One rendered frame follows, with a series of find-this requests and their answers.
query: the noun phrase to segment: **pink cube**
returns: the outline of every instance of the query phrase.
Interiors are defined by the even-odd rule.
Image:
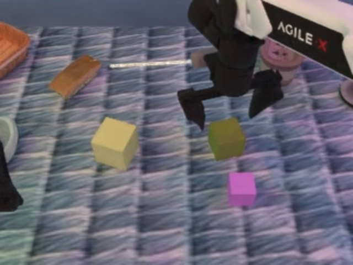
[[[252,206],[256,198],[255,177],[252,173],[230,173],[228,202],[231,206]]]

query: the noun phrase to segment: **white bowl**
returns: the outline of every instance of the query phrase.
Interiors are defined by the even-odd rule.
[[[0,140],[4,146],[6,162],[9,162],[16,152],[18,130],[16,123],[7,117],[0,117]]]

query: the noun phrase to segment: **yellow cube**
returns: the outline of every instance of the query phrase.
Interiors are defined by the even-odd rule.
[[[94,159],[127,170],[138,148],[135,125],[106,117],[91,141]]]

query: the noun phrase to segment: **orange basket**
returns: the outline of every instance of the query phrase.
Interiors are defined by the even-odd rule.
[[[0,22],[0,79],[27,56],[30,39],[26,33]]]

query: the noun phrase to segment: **olive green cube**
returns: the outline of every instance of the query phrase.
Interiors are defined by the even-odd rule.
[[[243,130],[235,118],[216,121],[208,128],[208,143],[218,161],[241,156],[245,142]]]

